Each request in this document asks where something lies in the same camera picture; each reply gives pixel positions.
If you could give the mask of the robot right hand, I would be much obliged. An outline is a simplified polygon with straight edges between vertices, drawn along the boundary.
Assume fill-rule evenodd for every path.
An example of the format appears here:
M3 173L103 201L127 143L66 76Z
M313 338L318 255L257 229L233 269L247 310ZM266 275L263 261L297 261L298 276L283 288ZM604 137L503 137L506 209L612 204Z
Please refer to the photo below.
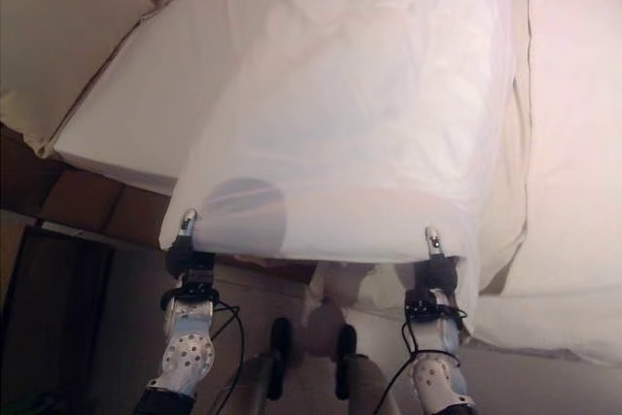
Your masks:
M439 289L452 294L458 287L458 256L444 253L438 231L431 226L425 229L429 257L414 263L414 286L421 289Z

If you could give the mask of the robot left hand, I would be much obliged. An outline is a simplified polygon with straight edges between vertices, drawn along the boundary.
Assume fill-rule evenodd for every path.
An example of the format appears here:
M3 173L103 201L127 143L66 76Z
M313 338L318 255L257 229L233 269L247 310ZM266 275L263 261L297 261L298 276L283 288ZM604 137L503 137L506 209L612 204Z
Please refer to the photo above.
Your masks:
M215 255L194 248L193 230L198 221L195 209L184 213L177 236L165 255L165 268L189 294L203 294L213 287Z

